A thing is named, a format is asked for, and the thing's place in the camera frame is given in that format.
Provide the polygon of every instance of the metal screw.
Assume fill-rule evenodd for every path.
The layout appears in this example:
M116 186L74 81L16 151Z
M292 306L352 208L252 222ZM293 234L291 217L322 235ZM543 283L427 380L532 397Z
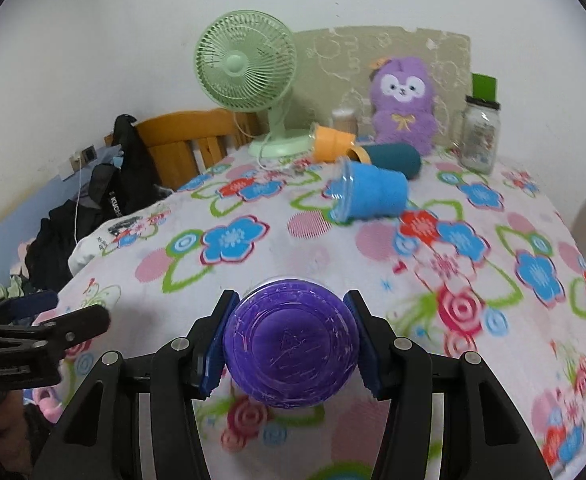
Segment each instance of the metal screw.
M464 354L464 359L471 365L479 365L482 362L482 358L478 352L467 352Z
M411 343L410 339L406 337L398 337L395 341L393 341L393 346L398 350L410 350L413 343Z
M173 341L171 341L171 348L173 350L185 350L186 348L189 347L191 343L189 342L188 339L186 339L185 337L178 337L176 339L173 339Z
M112 364L118 362L118 359L119 359L119 355L117 352L106 352L102 356L102 362L105 365L112 365Z

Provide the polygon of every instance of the fan grille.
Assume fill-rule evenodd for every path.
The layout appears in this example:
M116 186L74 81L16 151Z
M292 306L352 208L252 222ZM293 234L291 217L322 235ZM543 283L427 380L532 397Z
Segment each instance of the fan grille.
M291 31L254 10L229 12L215 20L195 51L195 72L204 91L224 108L240 112L264 110L281 99L296 65Z

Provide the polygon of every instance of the fan stand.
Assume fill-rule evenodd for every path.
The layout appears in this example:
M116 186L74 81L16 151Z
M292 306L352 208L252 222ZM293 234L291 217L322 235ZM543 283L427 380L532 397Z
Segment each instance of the fan stand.
M249 155L262 158L297 155L311 150L313 139L310 130L287 130L284 127L284 115L281 105L268 110L270 132L251 142Z

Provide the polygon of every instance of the purple cup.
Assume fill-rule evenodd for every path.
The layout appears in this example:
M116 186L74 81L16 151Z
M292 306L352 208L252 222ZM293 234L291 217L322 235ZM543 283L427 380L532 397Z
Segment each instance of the purple cup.
M252 291L224 334L233 381L275 408L324 402L351 375L358 350L358 327L344 302L321 285L297 279Z

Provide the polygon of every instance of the green electric fan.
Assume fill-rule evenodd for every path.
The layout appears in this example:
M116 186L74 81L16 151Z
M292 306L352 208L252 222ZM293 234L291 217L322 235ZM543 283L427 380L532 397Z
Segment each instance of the green electric fan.
M256 10L236 10L211 23L195 48L195 73L204 92L233 112L266 110L269 133L249 146L260 158L311 148L309 130L287 130L285 95L295 80L297 53L291 31Z

